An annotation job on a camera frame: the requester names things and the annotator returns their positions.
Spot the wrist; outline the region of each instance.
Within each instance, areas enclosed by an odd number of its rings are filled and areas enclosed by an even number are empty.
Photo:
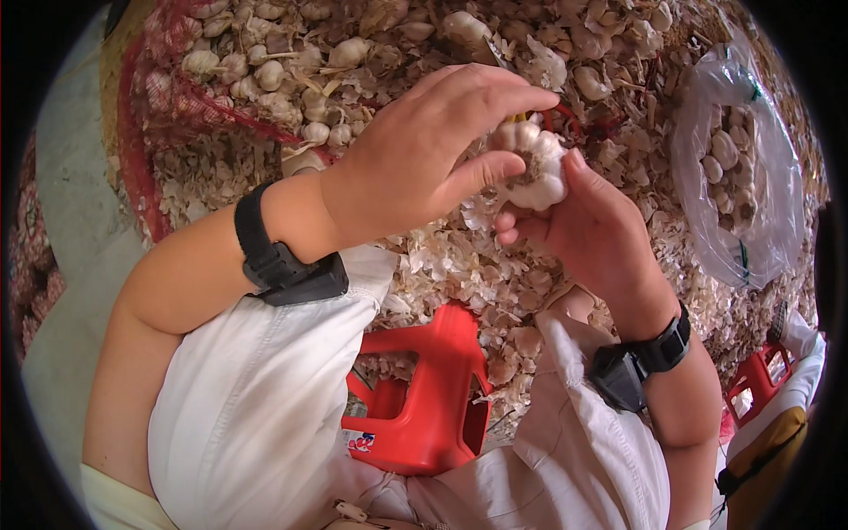
[[[302,263],[343,248],[321,197],[321,173],[290,176],[265,190],[260,205],[271,242],[282,241]]]
[[[659,268],[606,304],[623,343],[657,338],[675,316],[680,316],[678,298]]]

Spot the forearm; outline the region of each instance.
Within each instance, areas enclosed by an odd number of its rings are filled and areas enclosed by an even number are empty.
[[[622,342],[651,340],[660,335],[680,306],[671,286],[656,269],[656,277],[610,309]],[[702,444],[718,435],[722,390],[710,355],[696,334],[689,352],[672,370],[656,373],[644,383],[651,422],[663,448]]]
[[[319,179],[318,174],[294,176],[262,196],[269,238],[285,242],[304,263],[337,250]],[[207,215],[153,248],[130,274],[116,305],[153,329],[182,335],[253,291],[242,271],[234,209]]]

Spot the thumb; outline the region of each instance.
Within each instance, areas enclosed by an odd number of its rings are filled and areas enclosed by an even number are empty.
[[[456,168],[439,186],[438,194],[450,208],[505,178],[525,170],[522,157],[510,151],[489,151]]]
[[[569,196],[578,199],[588,211],[597,215],[619,207],[622,193],[586,164],[579,149],[569,149],[562,157],[562,171],[568,183]]]

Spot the left hand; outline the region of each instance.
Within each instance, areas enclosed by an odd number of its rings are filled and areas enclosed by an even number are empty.
[[[553,92],[482,64],[447,66],[392,102],[333,167],[321,196],[342,248],[423,226],[507,176],[518,155],[493,151],[454,168],[463,151],[508,116],[554,107]]]

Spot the red plastic stool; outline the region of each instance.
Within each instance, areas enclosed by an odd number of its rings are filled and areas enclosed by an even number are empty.
[[[786,373],[777,381],[773,381],[768,371],[768,364],[772,362],[776,355],[782,357]],[[736,425],[742,427],[760,414],[762,408],[778,393],[780,385],[784,384],[791,376],[792,365],[789,362],[789,355],[781,343],[766,343],[760,351],[739,363],[739,368],[731,381],[730,391],[726,398]],[[751,408],[739,417],[733,404],[733,398],[743,393],[747,388],[750,389],[754,402],[751,404]]]
[[[492,385],[474,314],[451,302],[426,326],[379,330],[362,338],[360,354],[393,351],[418,353],[408,393],[406,381],[380,380],[371,391],[348,374],[348,388],[368,407],[364,418],[342,418],[350,454],[407,477],[438,475],[479,455],[491,403],[471,403],[471,376],[484,394]]]

